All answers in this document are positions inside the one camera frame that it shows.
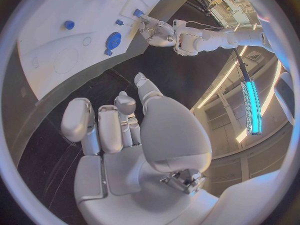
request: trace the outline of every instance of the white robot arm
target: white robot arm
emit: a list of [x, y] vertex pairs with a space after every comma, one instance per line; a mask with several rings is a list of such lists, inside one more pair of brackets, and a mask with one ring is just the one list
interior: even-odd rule
[[237, 46], [259, 46], [272, 52], [262, 29], [234, 31], [224, 28], [210, 31], [186, 27], [187, 22], [174, 20], [173, 26], [155, 18], [140, 15], [140, 33], [152, 46], [171, 47], [182, 56], [195, 56], [201, 51], [212, 51], [218, 47], [233, 49]]

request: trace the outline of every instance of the black floor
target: black floor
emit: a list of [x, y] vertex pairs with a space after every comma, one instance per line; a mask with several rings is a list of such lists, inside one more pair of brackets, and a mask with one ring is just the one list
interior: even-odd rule
[[[216, 25], [212, 18], [186, 4], [170, 21], [173, 19]], [[137, 101], [135, 114], [141, 122], [142, 105], [134, 77], [142, 72], [164, 95], [190, 109], [211, 85], [230, 53], [229, 49], [218, 48], [197, 56], [181, 56], [171, 47], [150, 46], [144, 54], [90, 80], [55, 107], [32, 135], [18, 166], [25, 183], [51, 212], [67, 224], [86, 224], [76, 206], [73, 188], [77, 164], [83, 156], [81, 144], [69, 142], [60, 132], [61, 119], [69, 101], [88, 98], [97, 111], [102, 105], [113, 104], [120, 91], [126, 91]]]

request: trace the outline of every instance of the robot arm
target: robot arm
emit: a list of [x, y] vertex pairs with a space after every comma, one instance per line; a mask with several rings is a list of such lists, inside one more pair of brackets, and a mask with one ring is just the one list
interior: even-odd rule
[[258, 46], [272, 52], [272, 48], [262, 29], [234, 31], [224, 28], [210, 31], [186, 27], [187, 22], [174, 20], [173, 27], [155, 18], [140, 16], [140, 33], [152, 46], [171, 47], [182, 56], [195, 56], [201, 51], [212, 51], [218, 47], [233, 49], [237, 46]]

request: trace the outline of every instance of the small blue block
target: small blue block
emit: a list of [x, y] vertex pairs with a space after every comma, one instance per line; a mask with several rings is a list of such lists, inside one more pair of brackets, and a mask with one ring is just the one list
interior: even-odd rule
[[143, 13], [141, 10], [139, 9], [136, 9], [133, 13], [133, 16], [137, 16], [138, 18], [142, 15], [142, 14], [145, 14]]
[[73, 21], [65, 21], [64, 22], [64, 27], [68, 30], [71, 30], [72, 28], [74, 28], [75, 26], [75, 22]]
[[106, 50], [104, 51], [104, 54], [105, 54], [105, 55], [108, 55], [108, 56], [111, 56], [111, 55], [113, 54], [113, 52], [112, 52], [111, 50], [109, 50], [109, 49], [106, 49]]
[[118, 19], [117, 21], [115, 21], [115, 24], [122, 26], [122, 25], [124, 25], [124, 22]]

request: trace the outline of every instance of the white panel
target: white panel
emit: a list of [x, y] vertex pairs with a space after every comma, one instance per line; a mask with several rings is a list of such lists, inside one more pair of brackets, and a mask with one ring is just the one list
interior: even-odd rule
[[[40, 100], [83, 69], [125, 53], [139, 28], [134, 10], [147, 15], [159, 1], [45, 0], [28, 18], [17, 42], [25, 76], [36, 97]], [[117, 25], [117, 19], [124, 25]], [[71, 30], [64, 28], [68, 20], [75, 22]], [[105, 43], [113, 32], [121, 33], [121, 44], [107, 56]]]

